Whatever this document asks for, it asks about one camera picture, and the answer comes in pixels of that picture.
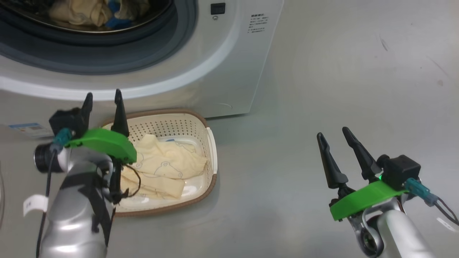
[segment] blue cloth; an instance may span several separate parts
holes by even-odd
[[[108,2],[108,8],[112,11],[113,14],[119,11],[121,4],[116,2],[115,0],[110,0]],[[105,27],[111,29],[124,29],[129,28],[132,25],[132,21],[129,19],[116,19],[115,15],[113,15],[110,20],[105,23]]]

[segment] plastic basket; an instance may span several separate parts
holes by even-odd
[[[208,162],[201,175],[185,179],[182,197],[178,200],[157,200],[141,196],[123,199],[116,206],[115,216],[154,215],[173,211],[206,198],[217,182],[217,149],[212,130],[199,114],[186,109],[139,112],[127,115],[129,140],[134,144],[145,134],[156,135],[160,141],[174,139],[195,146]],[[110,129],[113,121],[103,127]]]

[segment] sticker label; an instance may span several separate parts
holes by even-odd
[[[252,14],[250,17],[249,29],[247,33],[263,32],[266,24],[268,24],[269,17],[264,13]]]
[[[31,210],[41,210],[46,212],[48,210],[48,197],[44,195],[35,194],[27,198],[23,204],[24,217]]]
[[[445,228],[451,230],[452,232],[457,232],[457,230],[455,228],[453,228],[450,224],[448,224],[446,221],[444,221],[443,219],[441,218],[437,218],[438,222],[440,222],[443,226],[445,226]]]
[[[9,125],[9,127],[32,138],[53,136],[53,133],[49,129],[38,123],[13,124]]]

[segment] white washing machine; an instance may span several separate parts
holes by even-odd
[[[0,0],[4,125],[48,126],[57,109],[94,95],[91,126],[126,112],[190,108],[247,113],[283,0],[169,0],[154,19],[116,33],[80,33],[33,20]]]

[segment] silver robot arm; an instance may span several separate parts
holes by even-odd
[[[381,258],[436,257],[405,213],[399,210],[387,211],[378,218],[377,225],[384,242]]]
[[[104,258],[114,215],[108,195],[111,158],[86,147],[65,149],[59,165],[68,171],[47,218],[40,258]]]
[[[115,214],[114,204],[128,197],[121,192],[123,165],[136,161],[136,151],[128,140],[129,128],[121,91],[111,130],[88,129],[92,94],[83,106],[58,110],[49,119],[55,135],[52,143],[37,146],[37,169],[48,174],[45,196],[39,196],[43,213],[36,257],[103,258]],[[56,199],[47,209],[51,173],[67,172]],[[34,207],[30,201],[27,207]],[[41,239],[45,217],[49,225]]]
[[[405,214],[404,202],[419,196],[428,206],[436,206],[455,224],[459,225],[459,221],[441,198],[421,184],[421,165],[405,155],[396,158],[382,155],[375,161],[349,128],[343,127],[342,131],[354,150],[362,177],[369,181],[369,185],[358,191],[346,185],[347,176],[339,170],[323,134],[318,133],[328,187],[338,189],[338,198],[332,199],[329,204],[333,218],[349,221],[359,247],[367,257],[435,258],[419,230]]]
[[[347,218],[360,249],[370,258],[435,258],[400,199],[394,197]],[[376,212],[382,214],[368,219]]]

